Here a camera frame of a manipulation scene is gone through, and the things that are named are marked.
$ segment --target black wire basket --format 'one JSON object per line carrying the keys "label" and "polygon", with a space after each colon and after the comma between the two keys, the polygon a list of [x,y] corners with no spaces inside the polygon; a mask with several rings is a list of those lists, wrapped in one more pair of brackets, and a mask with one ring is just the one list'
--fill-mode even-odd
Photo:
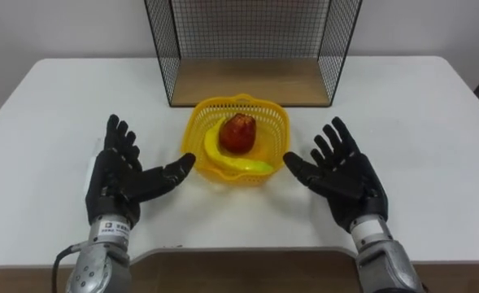
{"label": "black wire basket", "polygon": [[362,0],[145,0],[169,105],[246,93],[328,107]]}

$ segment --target table surface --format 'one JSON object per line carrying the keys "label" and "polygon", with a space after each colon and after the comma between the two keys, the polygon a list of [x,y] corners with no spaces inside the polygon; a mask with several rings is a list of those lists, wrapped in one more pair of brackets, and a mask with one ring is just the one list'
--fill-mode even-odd
{"label": "table surface", "polygon": [[[390,199],[389,227],[416,262],[479,262],[479,101],[444,59],[350,57],[331,108],[287,108],[293,151],[308,159],[340,116]],[[51,265],[86,240],[89,158],[116,113],[146,168],[179,156],[192,109],[170,108],[156,59],[46,59],[0,110],[0,266]],[[282,169],[260,188],[192,172],[144,203],[129,254],[204,249],[355,253],[327,202]],[[69,256],[64,264],[73,264]]]}

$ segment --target red apple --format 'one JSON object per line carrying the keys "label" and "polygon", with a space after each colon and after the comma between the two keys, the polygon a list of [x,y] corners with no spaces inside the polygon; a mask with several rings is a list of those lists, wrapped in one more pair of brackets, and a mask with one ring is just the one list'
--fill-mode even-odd
{"label": "red apple", "polygon": [[245,154],[254,146],[255,119],[252,116],[236,114],[220,129],[220,145],[233,154]]}

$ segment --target wooden board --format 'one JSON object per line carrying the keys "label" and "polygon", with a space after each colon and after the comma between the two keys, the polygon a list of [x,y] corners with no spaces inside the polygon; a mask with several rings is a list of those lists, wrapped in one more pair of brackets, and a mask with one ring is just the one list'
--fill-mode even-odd
{"label": "wooden board", "polygon": [[329,106],[316,59],[182,59],[172,105],[236,94],[282,106]]}

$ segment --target yellow basket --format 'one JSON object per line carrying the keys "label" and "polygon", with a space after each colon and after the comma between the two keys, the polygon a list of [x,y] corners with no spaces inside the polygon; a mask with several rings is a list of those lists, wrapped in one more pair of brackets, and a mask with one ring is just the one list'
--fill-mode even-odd
{"label": "yellow basket", "polygon": [[[273,166],[269,174],[240,173],[223,170],[213,164],[203,148],[203,139],[209,128],[223,116],[233,117],[237,113],[255,118],[257,130],[255,144],[248,154],[242,156],[262,160]],[[192,112],[183,136],[181,152],[196,155],[195,168],[204,177],[236,186],[258,186],[283,166],[282,156],[290,147],[290,120],[281,106],[248,94],[235,97],[209,98],[200,102]]]}

